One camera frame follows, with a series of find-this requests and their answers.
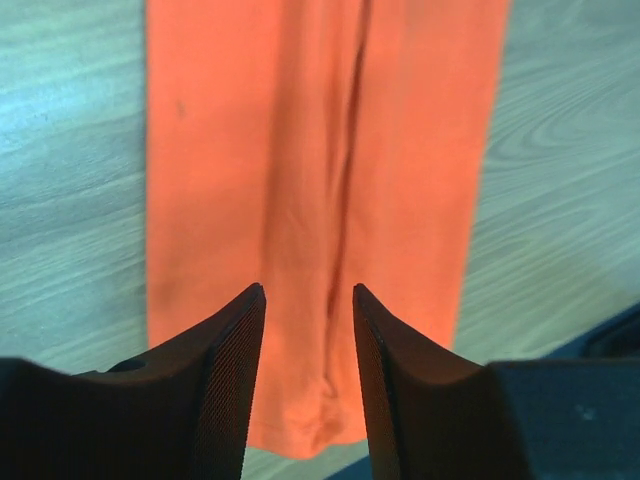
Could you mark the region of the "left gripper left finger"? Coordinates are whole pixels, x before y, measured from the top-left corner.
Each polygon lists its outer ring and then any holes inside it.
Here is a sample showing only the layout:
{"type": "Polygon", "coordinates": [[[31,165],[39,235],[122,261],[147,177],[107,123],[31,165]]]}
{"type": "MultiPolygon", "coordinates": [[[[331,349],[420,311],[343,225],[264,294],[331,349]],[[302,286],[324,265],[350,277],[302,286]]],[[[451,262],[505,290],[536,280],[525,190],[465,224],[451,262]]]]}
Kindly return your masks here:
{"type": "Polygon", "coordinates": [[[252,284],[220,311],[111,369],[1,362],[5,479],[237,479],[265,323],[252,284]]]}

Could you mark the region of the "orange t-shirt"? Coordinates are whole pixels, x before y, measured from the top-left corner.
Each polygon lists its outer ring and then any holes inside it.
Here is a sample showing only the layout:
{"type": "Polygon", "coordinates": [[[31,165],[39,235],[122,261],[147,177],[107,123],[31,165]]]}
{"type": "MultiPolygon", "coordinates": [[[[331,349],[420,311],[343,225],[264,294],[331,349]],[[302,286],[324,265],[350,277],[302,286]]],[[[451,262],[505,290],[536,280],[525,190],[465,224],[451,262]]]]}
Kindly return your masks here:
{"type": "Polygon", "coordinates": [[[364,439],[356,284],[452,345],[509,12],[147,3],[148,338],[264,286],[252,447],[364,439]]]}

